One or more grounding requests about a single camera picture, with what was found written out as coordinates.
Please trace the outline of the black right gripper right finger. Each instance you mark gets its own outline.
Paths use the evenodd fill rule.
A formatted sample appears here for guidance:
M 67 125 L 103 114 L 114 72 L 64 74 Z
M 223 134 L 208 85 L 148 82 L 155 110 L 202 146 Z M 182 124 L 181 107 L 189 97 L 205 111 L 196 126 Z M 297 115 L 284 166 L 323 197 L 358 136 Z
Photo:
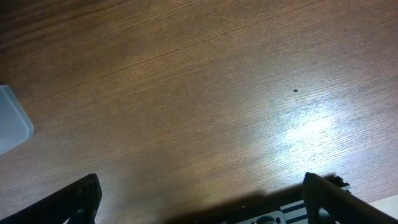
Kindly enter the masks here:
M 302 187 L 309 223 L 397 223 L 397 219 L 314 173 L 305 174 Z

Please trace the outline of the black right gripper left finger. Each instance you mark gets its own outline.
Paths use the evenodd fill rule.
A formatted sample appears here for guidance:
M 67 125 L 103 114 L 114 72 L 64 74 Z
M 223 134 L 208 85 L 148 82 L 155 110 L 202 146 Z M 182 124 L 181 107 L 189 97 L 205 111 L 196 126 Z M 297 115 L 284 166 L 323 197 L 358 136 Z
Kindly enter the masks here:
M 33 205 L 1 220 L 3 224 L 94 224 L 102 190 L 98 176 L 88 174 Z

